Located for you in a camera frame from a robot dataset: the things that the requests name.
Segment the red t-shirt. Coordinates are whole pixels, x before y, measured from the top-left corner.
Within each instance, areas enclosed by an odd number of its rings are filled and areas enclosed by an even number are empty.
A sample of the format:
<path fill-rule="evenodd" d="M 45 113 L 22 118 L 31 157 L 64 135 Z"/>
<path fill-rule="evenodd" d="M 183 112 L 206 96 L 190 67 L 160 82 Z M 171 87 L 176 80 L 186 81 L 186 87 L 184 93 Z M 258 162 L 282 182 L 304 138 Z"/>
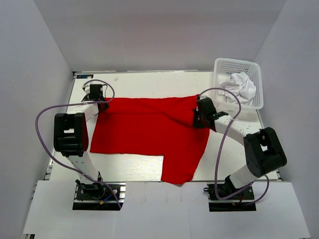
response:
<path fill-rule="evenodd" d="M 193 179 L 210 130 L 194 128 L 197 96 L 115 98 L 97 118 L 91 153 L 163 156 L 161 180 Z"/>

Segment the white t-shirt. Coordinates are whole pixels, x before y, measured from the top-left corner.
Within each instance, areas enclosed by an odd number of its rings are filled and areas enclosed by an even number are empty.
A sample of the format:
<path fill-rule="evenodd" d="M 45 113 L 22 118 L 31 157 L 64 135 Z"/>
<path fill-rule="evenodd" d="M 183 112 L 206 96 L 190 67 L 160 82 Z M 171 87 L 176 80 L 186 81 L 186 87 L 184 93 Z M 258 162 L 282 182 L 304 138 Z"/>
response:
<path fill-rule="evenodd" d="M 233 73 L 221 79 L 218 87 L 232 92 L 241 104 L 252 106 L 256 86 L 245 72 Z"/>

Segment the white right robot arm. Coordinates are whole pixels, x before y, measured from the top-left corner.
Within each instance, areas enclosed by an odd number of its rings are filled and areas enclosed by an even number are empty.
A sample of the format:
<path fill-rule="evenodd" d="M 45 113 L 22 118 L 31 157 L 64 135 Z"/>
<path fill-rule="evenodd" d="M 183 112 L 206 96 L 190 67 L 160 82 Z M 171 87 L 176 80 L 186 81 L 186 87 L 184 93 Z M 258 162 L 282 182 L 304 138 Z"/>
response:
<path fill-rule="evenodd" d="M 243 129 L 234 124 L 226 112 L 218 112 L 208 97 L 198 97 L 194 110 L 194 127 L 208 128 L 230 137 L 244 147 L 246 164 L 225 178 L 220 197 L 238 198 L 243 188 L 257 179 L 287 164 L 287 158 L 276 134 L 271 127 Z"/>

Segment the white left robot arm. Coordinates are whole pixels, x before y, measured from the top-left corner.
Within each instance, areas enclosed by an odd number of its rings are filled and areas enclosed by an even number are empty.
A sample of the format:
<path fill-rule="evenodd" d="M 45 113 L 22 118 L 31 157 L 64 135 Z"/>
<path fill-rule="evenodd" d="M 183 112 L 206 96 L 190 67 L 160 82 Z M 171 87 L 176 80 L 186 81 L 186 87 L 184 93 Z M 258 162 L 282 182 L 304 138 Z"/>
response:
<path fill-rule="evenodd" d="M 66 157 L 79 171 L 80 185 L 90 184 L 88 193 L 95 199 L 105 194 L 105 186 L 100 183 L 102 176 L 94 167 L 88 154 L 89 135 L 87 122 L 105 111 L 109 104 L 103 95 L 102 84 L 91 84 L 84 87 L 84 103 L 67 113 L 54 117 L 54 149 Z"/>

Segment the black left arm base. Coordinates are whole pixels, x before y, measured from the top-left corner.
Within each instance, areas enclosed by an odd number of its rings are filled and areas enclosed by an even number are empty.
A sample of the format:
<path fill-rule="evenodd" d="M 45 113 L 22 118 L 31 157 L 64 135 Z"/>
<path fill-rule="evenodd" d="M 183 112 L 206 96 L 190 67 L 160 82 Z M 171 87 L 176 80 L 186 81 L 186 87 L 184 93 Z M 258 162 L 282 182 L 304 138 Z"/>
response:
<path fill-rule="evenodd" d="M 111 183 L 109 189 L 101 184 L 83 184 L 76 180 L 76 189 L 72 210 L 74 211 L 119 211 L 125 199 L 126 184 Z"/>

